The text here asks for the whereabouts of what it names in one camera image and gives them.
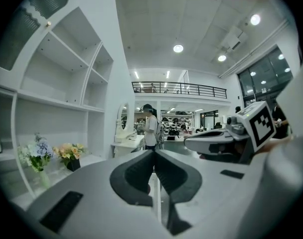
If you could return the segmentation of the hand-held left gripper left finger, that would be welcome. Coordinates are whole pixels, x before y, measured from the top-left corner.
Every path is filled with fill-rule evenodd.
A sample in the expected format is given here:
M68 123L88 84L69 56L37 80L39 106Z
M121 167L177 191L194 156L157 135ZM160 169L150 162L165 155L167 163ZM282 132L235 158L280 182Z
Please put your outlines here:
M115 167L109 177L114 192L130 205L152 207L148 185L154 161L154 151L147 150Z

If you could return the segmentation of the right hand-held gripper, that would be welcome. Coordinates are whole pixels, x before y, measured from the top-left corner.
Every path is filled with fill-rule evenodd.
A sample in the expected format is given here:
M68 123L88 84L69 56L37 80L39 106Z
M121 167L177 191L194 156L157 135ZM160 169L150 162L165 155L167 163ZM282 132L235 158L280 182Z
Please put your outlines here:
M271 110L262 101L229 116L224 128L185 138L184 145L206 160L247 164L275 134Z

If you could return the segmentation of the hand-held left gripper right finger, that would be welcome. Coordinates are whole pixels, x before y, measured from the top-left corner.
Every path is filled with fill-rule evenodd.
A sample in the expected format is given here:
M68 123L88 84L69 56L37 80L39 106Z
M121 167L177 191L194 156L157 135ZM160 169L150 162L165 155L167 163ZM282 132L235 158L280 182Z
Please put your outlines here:
M192 225L179 217L176 205L192 200L202 185L202 176L195 168L160 150L155 151L155 172L169 195L167 229L172 235L180 234Z

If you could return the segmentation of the person's right forearm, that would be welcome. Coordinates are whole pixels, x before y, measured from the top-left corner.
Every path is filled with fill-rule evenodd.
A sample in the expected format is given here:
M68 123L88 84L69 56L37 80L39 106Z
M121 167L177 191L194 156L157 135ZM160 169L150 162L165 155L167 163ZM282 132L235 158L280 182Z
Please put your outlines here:
M255 154L270 152L275 147L277 147L279 145L287 144L293 139L294 139L293 135L289 135L283 139L271 139L262 148L260 148Z

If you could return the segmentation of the white vanity table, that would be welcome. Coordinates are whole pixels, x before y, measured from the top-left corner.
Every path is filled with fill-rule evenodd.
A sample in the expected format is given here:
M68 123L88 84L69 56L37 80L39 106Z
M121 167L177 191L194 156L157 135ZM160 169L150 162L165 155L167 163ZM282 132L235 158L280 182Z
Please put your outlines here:
M113 143L114 158L137 152L144 149L144 135L135 135L134 138L129 137L122 143Z

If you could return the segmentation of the black square vase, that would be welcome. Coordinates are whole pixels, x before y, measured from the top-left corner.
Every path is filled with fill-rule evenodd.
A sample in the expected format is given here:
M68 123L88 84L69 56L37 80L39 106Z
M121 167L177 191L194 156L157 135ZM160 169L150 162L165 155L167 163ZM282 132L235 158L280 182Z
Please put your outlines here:
M70 160L67 163L66 167L68 170L74 172L81 167L80 160L79 159Z

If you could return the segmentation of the shelf of helmets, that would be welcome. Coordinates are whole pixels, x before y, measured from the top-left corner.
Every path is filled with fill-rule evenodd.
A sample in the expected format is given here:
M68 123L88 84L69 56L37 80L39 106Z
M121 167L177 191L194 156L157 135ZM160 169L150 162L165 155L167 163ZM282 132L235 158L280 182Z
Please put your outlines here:
M191 135L194 132L194 113L161 110L161 123L165 135Z

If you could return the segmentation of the orange flower bouquet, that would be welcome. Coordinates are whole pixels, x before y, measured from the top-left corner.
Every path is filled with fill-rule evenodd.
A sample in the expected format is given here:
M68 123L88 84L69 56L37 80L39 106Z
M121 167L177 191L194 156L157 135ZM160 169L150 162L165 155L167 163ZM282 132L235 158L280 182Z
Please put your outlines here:
M59 147L52 147L53 152L61 158L61 162L67 166L72 161L79 161L83 154L87 153L87 148L82 144L64 143Z

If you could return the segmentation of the oval vanity mirror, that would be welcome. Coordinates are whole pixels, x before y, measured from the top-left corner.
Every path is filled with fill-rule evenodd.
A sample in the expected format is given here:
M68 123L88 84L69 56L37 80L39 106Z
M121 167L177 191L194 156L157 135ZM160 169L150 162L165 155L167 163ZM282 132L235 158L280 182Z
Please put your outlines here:
M128 128L129 104L120 105L116 120L116 134L122 134Z

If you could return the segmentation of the pale green vase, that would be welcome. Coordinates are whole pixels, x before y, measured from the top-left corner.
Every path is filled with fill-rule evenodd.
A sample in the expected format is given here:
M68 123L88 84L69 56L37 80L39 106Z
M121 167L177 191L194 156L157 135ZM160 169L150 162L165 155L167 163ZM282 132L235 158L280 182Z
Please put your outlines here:
M39 176L40 176L40 182L42 184L42 186L45 188L45 189L48 189L51 187L51 182L50 182L50 179L47 175L47 173L42 170L39 172Z

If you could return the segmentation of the white ceiling air conditioner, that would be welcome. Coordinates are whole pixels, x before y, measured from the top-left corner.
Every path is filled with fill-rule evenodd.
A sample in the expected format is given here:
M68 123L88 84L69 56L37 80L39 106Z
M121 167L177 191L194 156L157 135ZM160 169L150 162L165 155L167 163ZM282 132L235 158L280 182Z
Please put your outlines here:
M239 45L244 43L248 35L240 28L233 26L226 36L226 47L228 50L235 50Z

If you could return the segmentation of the blue flower bouquet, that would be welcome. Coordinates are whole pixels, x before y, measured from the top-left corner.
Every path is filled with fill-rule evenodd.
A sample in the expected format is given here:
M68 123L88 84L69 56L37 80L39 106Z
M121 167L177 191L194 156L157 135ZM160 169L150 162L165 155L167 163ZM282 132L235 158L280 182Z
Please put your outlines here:
M33 141L26 145L20 145L17 152L21 163L32 167L35 172L42 172L54 156L54 151L47 139L39 133L35 134Z

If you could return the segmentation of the black metal railing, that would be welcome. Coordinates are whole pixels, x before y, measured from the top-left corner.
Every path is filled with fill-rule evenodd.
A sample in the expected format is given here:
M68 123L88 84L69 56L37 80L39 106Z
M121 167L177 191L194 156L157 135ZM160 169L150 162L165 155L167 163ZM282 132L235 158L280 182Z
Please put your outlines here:
M139 94L180 94L188 96L203 96L218 99L227 99L226 89L181 83L181 82L131 82L134 93Z

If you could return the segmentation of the white desk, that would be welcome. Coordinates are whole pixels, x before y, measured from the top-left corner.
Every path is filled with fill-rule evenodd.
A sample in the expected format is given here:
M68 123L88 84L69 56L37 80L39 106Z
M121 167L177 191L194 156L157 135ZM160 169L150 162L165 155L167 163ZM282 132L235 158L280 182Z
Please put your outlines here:
M32 189L32 193L28 191L20 175L18 176L18 181L16 182L10 182L8 178L4 179L2 182L9 200L24 210L27 210L34 199L39 197L47 190L45 186L43 186L41 177L38 173L34 172L30 168L27 168L26 172L31 172L31 178L28 179L28 182ZM50 186L52 187L71 175L73 172L68 170L64 164L58 162L54 165L48 165L45 168L45 173L49 179Z

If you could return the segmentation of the white shelf cabinet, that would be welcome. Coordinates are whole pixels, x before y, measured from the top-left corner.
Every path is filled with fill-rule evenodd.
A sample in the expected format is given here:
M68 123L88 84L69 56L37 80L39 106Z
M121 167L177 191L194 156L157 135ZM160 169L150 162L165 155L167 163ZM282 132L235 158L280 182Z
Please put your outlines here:
M17 148L36 133L51 147L84 145L82 167L103 159L113 58L98 24L109 1L27 0L14 13L0 42L0 187L8 200L7 178L20 175L32 193L33 169Z

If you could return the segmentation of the dark glass window wall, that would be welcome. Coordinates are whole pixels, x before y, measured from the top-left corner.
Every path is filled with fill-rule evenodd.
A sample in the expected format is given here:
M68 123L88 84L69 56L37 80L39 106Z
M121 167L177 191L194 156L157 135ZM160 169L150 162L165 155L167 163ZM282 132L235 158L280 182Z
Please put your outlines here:
M290 67L276 47L270 53L238 74L244 106L266 101L273 109L276 98L293 78Z

